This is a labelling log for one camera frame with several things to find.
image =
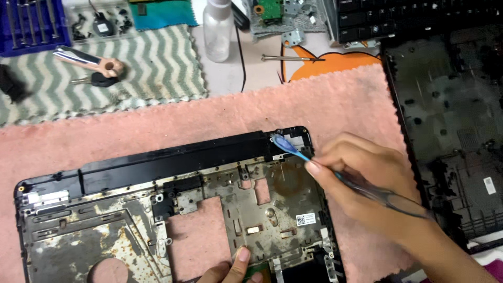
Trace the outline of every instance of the black key fob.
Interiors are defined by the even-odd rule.
[[[93,30],[101,37],[114,35],[114,26],[105,18],[103,13],[95,13]]]
[[[106,78],[102,73],[96,72],[91,75],[91,85],[107,88],[119,81],[118,77]]]

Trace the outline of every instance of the circuit board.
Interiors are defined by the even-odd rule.
[[[281,2],[280,0],[259,0],[258,5],[255,6],[255,12],[262,16],[262,20],[280,19],[282,11]]]

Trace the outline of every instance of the plastic case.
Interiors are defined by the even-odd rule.
[[[8,17],[8,11],[7,11],[7,4],[6,1],[3,0],[0,3],[0,9],[1,9],[1,14],[2,14],[2,20],[0,21],[1,29],[2,29],[2,37],[0,38],[0,56],[2,57],[12,57],[12,56],[19,56],[22,54],[27,54],[27,53],[35,53],[35,52],[40,52],[40,51],[45,51],[45,50],[52,50],[54,49],[57,45],[67,45],[71,46],[70,42],[70,37],[68,35],[68,29],[65,27],[65,13],[63,11],[63,6],[61,4],[61,0],[52,0],[52,5],[54,7],[54,19],[55,19],[55,26],[56,30],[59,34],[58,38],[53,38],[53,29],[52,29],[52,24],[50,21],[49,17],[49,10],[47,7],[47,0],[41,0],[40,1],[40,6],[41,6],[41,12],[42,12],[42,20],[44,22],[44,25],[42,28],[39,25],[39,18],[38,18],[38,13],[37,13],[37,7],[35,5],[35,1],[29,2],[29,6],[24,6],[22,7],[22,22],[21,24],[24,27],[25,31],[25,38],[27,44],[23,45],[21,44],[21,40],[23,38],[22,32],[21,32],[21,25],[20,25],[20,17],[18,15],[18,3],[24,5],[27,3],[27,1],[23,0],[10,0],[11,3],[11,12],[12,12],[12,18],[14,22],[14,32],[15,32],[15,37],[16,37],[16,43],[18,48],[13,49],[13,38],[11,34],[11,27],[9,24],[9,17]],[[30,12],[32,16],[32,24],[33,24],[33,30],[35,34],[35,41],[37,42],[37,45],[32,45],[33,39],[32,39],[32,34],[31,34],[31,29],[30,29],[30,21],[28,18],[28,11]],[[44,32],[46,36],[46,40],[48,43],[42,44],[42,33],[41,31]]]
[[[122,2],[114,2],[108,4],[94,4],[94,7],[98,12],[103,13],[105,18],[112,24],[114,27],[114,35],[101,37],[94,32],[93,29],[93,21],[95,19],[95,10],[88,2],[78,3],[72,6],[66,6],[65,12],[67,14],[67,26],[68,33],[70,34],[70,39],[73,44],[85,44],[85,43],[95,43],[95,42],[103,42],[117,39],[126,39],[133,38],[138,35],[138,31],[134,28],[133,16],[131,15],[131,9],[129,8],[129,4],[125,1]],[[120,15],[119,12],[121,10],[126,10],[126,14]],[[86,38],[81,40],[75,40],[72,35],[72,26],[78,22],[79,14],[84,16],[86,19],[81,23],[81,27],[78,31],[83,34]],[[120,27],[124,25],[125,21],[130,21],[132,26],[127,29],[127,31],[123,34],[119,34]]]

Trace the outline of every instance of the screwdriver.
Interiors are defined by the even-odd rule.
[[[72,85],[91,84],[92,86],[95,87],[107,88],[109,86],[114,85],[118,81],[119,81],[118,77],[106,78],[102,73],[95,72],[88,78],[72,80],[70,81],[70,84]]]
[[[293,56],[271,56],[262,54],[262,61],[265,60],[285,60],[285,61],[325,61],[322,58],[293,57]]]

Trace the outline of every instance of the fluffy pink mat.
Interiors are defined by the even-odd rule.
[[[0,281],[24,281],[12,204],[19,181],[92,161],[298,125],[309,129],[315,149],[349,131],[405,152],[378,64],[244,94],[0,129]],[[366,231],[330,199],[329,206],[348,282],[373,282],[410,266],[412,258],[399,246]],[[176,236],[171,248],[178,280],[230,258],[219,202],[204,201],[201,209],[186,215],[190,222],[168,222]]]

